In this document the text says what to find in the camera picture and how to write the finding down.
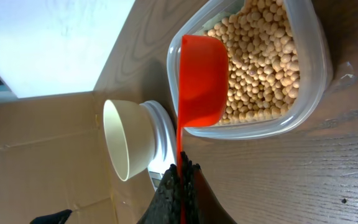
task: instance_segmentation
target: beige cup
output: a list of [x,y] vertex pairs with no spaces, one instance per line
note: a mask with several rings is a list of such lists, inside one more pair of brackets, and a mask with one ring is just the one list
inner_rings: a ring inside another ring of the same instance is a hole
[[126,181],[146,169],[155,155],[153,127],[146,110],[131,101],[106,100],[103,123],[118,177]]

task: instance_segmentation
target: wooden surface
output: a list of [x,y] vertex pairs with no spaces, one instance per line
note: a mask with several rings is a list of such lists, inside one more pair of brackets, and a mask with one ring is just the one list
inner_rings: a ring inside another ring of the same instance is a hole
[[[205,2],[136,1],[96,85],[96,111],[106,98],[157,100],[175,121],[165,68],[168,46]],[[334,67],[334,80],[313,114],[271,138],[184,137],[189,158],[201,165],[238,223],[358,223],[358,1],[313,4]],[[134,219],[152,198],[146,180],[144,172],[122,183],[112,172],[117,204],[125,204]]]

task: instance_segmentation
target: wood grain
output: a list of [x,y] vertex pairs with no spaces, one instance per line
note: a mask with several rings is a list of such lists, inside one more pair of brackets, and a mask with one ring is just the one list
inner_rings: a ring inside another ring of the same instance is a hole
[[[136,1],[96,85],[96,111],[106,98],[157,100],[175,121],[165,69],[168,46],[205,2]],[[189,158],[201,165],[238,223],[358,223],[358,1],[313,4],[334,67],[334,80],[313,114],[271,138],[184,137]],[[152,191],[112,181],[140,217]],[[140,192],[150,195],[138,202]]]

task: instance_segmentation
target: orange spoon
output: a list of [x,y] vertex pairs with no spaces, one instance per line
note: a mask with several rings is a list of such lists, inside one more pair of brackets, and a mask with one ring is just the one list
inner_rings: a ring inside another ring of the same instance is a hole
[[[228,82],[227,51],[213,37],[184,35],[181,40],[177,129],[177,165],[181,180],[181,135],[184,127],[216,124],[224,113]],[[185,221],[182,202],[181,223]]]

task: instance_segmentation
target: digital scale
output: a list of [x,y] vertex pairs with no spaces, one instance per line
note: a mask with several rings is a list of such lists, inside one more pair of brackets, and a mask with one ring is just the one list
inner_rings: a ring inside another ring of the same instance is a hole
[[140,105],[149,113],[153,126],[156,152],[147,170],[154,190],[157,190],[165,171],[171,164],[176,164],[176,135],[171,119],[160,103],[150,100]]

